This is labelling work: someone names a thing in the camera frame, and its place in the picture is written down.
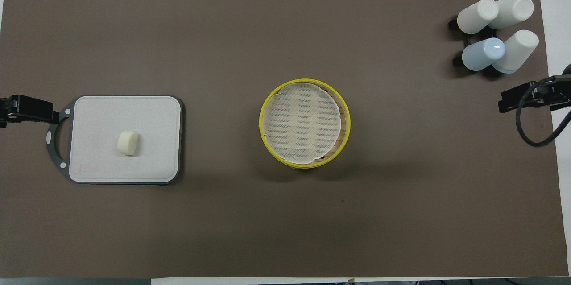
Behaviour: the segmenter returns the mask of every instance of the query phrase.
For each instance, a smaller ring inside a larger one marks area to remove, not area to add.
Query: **black wire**
[[[546,84],[548,82],[552,82],[552,81],[555,81],[554,76],[550,76],[548,78],[545,78],[543,80],[536,82],[535,84],[533,84],[532,86],[530,86],[526,90],[526,92],[523,94],[523,96],[521,96],[520,102],[517,104],[517,110],[516,110],[517,132],[519,132],[521,138],[524,139],[524,141],[528,145],[531,145],[532,147],[543,147],[544,145],[548,145],[549,143],[554,141],[555,138],[557,138],[557,136],[559,136],[559,134],[561,134],[561,131],[563,131],[563,129],[565,129],[567,124],[571,121],[571,112],[569,112],[569,113],[567,113],[567,116],[565,116],[565,118],[563,118],[563,121],[561,121],[561,123],[559,123],[559,126],[557,126],[557,128],[553,131],[553,133],[551,133],[549,135],[549,137],[545,138],[545,140],[543,140],[541,142],[532,141],[530,138],[528,138],[528,136],[525,135],[524,129],[521,127],[521,109],[524,107],[524,103],[525,103],[526,98],[528,98],[528,96],[536,88],[539,88],[540,86],[543,86],[544,84]]]
[[[510,281],[510,279],[508,279],[508,278],[504,278],[504,281],[507,281],[508,283],[512,283],[513,285],[523,285],[522,283],[516,283],[515,281]]]

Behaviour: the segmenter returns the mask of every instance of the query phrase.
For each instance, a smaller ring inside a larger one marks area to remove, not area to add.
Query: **yellow rim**
[[[337,151],[335,151],[335,153],[333,155],[331,155],[331,157],[327,158],[324,161],[318,162],[318,163],[310,163],[307,165],[298,165],[296,163],[292,163],[289,161],[286,161],[285,159],[283,159],[282,157],[280,157],[279,155],[277,155],[277,153],[275,153],[268,145],[268,142],[265,139],[265,135],[264,135],[264,128],[263,128],[263,123],[262,120],[264,118],[264,111],[265,111],[265,106],[268,104],[270,98],[272,98],[272,96],[274,96],[275,94],[278,94],[280,92],[280,90],[292,83],[297,83],[297,82],[307,82],[307,83],[312,83],[312,84],[317,84],[318,86],[327,88],[327,90],[330,90],[330,92],[333,92],[341,101],[341,103],[343,104],[343,108],[345,111],[345,114],[347,115],[346,119],[345,119],[345,137],[343,137],[343,141],[341,142],[341,145],[339,145],[339,149],[337,149]],[[260,129],[260,136],[261,136],[261,140],[264,142],[264,145],[266,147],[266,149],[268,149],[269,153],[271,153],[273,155],[274,158],[278,159],[278,161],[280,161],[281,163],[284,163],[286,165],[289,165],[289,167],[294,167],[297,169],[309,169],[309,168],[314,168],[314,167],[319,167],[320,165],[324,165],[326,163],[328,163],[329,161],[332,161],[333,159],[335,159],[335,157],[337,157],[337,155],[339,155],[339,153],[341,153],[341,150],[343,150],[343,148],[345,147],[345,145],[347,144],[347,140],[349,139],[349,133],[351,131],[351,115],[349,114],[349,108],[347,107],[347,104],[345,103],[345,100],[343,99],[343,97],[341,96],[341,94],[339,94],[339,92],[337,92],[334,88],[332,88],[329,84],[319,81],[319,80],[314,80],[314,79],[296,79],[296,80],[291,80],[289,82],[285,82],[284,84],[282,84],[281,86],[278,86],[277,88],[275,88],[275,90],[272,91],[271,94],[269,94],[269,96],[265,99],[264,104],[261,106],[261,111],[260,111],[260,119],[259,119],[259,123],[258,123],[258,127]]]

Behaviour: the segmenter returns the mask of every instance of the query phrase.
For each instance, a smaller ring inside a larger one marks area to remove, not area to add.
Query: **white cup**
[[[502,73],[510,74],[516,72],[530,57],[539,45],[539,38],[532,31],[522,29],[512,35],[504,45],[504,56],[492,66]]]
[[[520,21],[525,21],[534,12],[532,0],[499,0],[496,3],[500,12],[489,24],[492,29],[503,29]]]
[[[481,0],[460,11],[457,22],[461,31],[466,34],[476,34],[493,19],[500,9],[494,0]]]
[[[504,43],[495,37],[468,45],[462,52],[462,62],[472,71],[480,71],[504,56]]]

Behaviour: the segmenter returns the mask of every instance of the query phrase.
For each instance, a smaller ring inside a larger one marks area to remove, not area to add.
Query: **handle hole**
[[[55,131],[55,139],[52,136],[51,139],[55,143],[55,152],[61,159],[67,159],[69,156],[69,142],[70,142],[70,129],[71,122],[68,118],[63,119],[58,126],[57,131]]]

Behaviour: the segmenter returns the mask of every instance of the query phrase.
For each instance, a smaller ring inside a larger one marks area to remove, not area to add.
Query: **brown tabletop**
[[[166,186],[78,185],[46,124],[0,131],[0,277],[566,275],[554,145],[532,148],[500,92],[547,76],[451,65],[447,29],[478,0],[4,0],[0,92],[62,108],[80,95],[170,94],[186,108]],[[282,165],[258,116],[283,82],[342,94],[348,144]],[[149,117],[161,116],[149,114]],[[526,110],[534,139],[548,110]]]

